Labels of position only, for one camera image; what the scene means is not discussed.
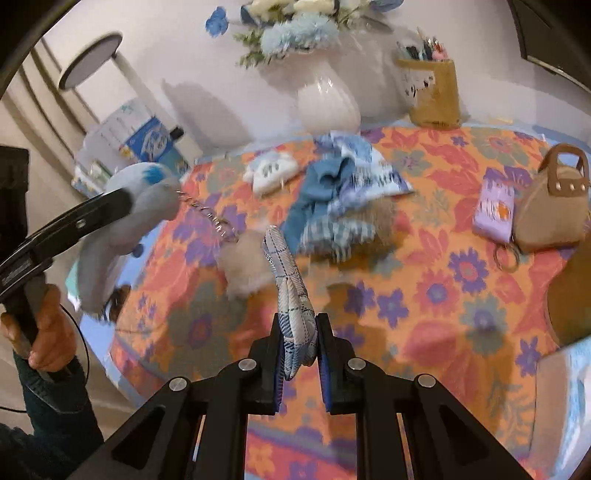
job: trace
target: gray plush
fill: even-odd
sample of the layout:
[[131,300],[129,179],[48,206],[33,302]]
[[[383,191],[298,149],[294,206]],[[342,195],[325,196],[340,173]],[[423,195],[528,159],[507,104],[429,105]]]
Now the gray plush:
[[173,220],[178,212],[181,186],[172,172],[157,163],[138,163],[124,168],[106,184],[106,192],[130,192],[131,213],[94,233],[82,243],[78,259],[78,294],[81,308],[100,314],[114,285],[107,285],[109,272],[121,255],[130,254],[144,235],[162,220]]

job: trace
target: stuffed animal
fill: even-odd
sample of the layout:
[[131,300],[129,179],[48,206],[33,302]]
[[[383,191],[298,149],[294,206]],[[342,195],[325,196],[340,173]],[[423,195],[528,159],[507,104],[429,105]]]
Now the stuffed animal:
[[252,160],[242,179],[252,183],[252,191],[260,197],[283,187],[299,172],[298,162],[289,153],[271,150]]
[[140,240],[162,220],[176,217],[181,186],[172,172],[157,163],[138,163],[113,175],[106,192],[127,190],[134,205],[128,216],[87,235],[78,259],[80,306],[100,314],[113,292],[109,272],[121,255],[130,254]]

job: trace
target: beige fluffy pom pom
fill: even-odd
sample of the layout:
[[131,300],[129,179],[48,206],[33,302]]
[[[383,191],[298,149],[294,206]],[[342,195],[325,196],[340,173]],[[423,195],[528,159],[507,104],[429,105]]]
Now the beige fluffy pom pom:
[[224,243],[217,266],[224,272],[229,298],[246,298],[275,281],[271,266],[262,250],[265,232],[246,230],[236,243]]

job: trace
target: pen holder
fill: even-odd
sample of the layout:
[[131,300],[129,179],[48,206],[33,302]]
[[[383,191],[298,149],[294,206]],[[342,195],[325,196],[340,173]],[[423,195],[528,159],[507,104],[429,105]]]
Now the pen holder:
[[453,60],[399,59],[411,122],[451,130],[461,125],[456,66]]

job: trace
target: keychain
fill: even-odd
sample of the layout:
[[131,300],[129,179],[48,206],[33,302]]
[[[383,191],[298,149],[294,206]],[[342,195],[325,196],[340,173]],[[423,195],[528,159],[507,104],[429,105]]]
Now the keychain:
[[198,209],[211,220],[220,236],[220,251],[217,266],[224,272],[229,298],[246,298],[272,283],[275,277],[262,250],[267,225],[237,232],[233,225],[211,208],[181,190],[177,191],[181,201]]

